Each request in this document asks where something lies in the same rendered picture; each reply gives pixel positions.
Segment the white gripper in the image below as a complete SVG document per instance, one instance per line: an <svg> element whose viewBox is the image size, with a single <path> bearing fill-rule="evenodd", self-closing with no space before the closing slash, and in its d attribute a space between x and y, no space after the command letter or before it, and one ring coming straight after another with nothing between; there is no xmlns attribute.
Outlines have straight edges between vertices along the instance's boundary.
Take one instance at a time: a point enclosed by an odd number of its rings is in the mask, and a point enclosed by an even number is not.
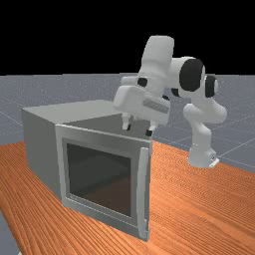
<svg viewBox="0 0 255 255"><path fill-rule="evenodd" d="M150 122L145 131L146 136L152 136L158 125L168 122L170 101L156 97L137 86L120 86L114 99L114 108L122 113L123 129L129 130L131 116Z"/></svg>

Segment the grey microwave door with window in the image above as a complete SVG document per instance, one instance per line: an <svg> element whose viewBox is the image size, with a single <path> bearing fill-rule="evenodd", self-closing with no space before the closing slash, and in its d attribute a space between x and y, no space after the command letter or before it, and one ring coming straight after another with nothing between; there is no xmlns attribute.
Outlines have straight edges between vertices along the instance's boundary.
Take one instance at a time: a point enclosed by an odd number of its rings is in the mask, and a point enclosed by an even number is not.
<svg viewBox="0 0 255 255"><path fill-rule="evenodd" d="M56 138L62 203L147 241L151 141L67 125Z"/></svg>

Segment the grey microwave oven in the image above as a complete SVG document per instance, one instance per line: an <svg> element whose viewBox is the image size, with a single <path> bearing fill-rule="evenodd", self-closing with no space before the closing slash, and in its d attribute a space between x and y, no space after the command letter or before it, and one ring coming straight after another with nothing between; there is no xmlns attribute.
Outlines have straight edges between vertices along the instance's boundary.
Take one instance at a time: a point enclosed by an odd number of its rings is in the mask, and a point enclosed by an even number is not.
<svg viewBox="0 0 255 255"><path fill-rule="evenodd" d="M56 126L69 127L79 141L118 152L139 151L151 146L145 135L147 121L123 129L122 114L109 101L96 100L29 107L21 110L28 165L46 186L61 195Z"/></svg>

